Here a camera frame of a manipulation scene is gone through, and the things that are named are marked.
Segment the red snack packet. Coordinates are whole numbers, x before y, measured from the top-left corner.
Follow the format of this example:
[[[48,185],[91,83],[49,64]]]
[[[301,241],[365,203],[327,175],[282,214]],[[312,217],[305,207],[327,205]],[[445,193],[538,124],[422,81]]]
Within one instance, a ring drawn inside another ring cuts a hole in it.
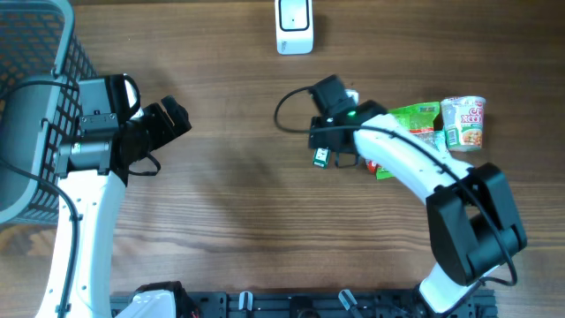
[[[379,164],[377,164],[377,163],[375,163],[375,162],[373,162],[373,161],[370,161],[370,160],[366,160],[366,161],[365,161],[365,165],[366,165],[366,168],[367,168],[372,174],[375,174],[375,173],[377,172],[378,168],[379,168]]]

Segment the small green box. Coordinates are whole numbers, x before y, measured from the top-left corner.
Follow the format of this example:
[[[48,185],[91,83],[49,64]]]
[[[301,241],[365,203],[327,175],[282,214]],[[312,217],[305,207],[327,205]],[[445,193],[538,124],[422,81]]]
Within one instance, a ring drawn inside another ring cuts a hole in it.
[[[328,167],[331,151],[328,148],[316,148],[313,154],[313,165],[322,169]]]

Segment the teal wet wipes packet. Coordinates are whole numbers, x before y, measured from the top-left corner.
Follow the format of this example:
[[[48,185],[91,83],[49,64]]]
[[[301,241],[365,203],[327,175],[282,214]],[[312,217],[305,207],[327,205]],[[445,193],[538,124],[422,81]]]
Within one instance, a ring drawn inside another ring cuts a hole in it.
[[[443,131],[434,131],[433,132],[433,142],[437,149],[442,153],[449,153],[448,151],[448,144],[446,141],[446,136]]]

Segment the cup noodles container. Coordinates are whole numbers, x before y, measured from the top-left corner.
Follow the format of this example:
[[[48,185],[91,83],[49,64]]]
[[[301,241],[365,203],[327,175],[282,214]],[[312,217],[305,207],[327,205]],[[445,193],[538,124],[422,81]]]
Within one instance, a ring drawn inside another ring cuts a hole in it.
[[[484,108],[480,96],[449,97],[441,101],[443,131],[449,151],[469,152],[482,148]]]

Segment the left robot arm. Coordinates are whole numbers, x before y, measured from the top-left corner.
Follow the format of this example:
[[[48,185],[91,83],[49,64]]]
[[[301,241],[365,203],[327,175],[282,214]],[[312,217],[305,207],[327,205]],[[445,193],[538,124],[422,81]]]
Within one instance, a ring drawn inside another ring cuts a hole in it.
[[[38,316],[109,317],[114,229],[131,165],[191,130],[172,95],[146,107],[127,74],[79,82],[82,112],[57,150],[58,224]]]

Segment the green snack bag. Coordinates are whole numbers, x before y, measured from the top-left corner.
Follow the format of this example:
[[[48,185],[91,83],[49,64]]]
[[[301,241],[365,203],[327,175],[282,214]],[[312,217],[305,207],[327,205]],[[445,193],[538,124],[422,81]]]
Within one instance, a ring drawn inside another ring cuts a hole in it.
[[[422,102],[389,111],[398,123],[430,147],[437,150],[433,121],[440,114],[439,102]]]

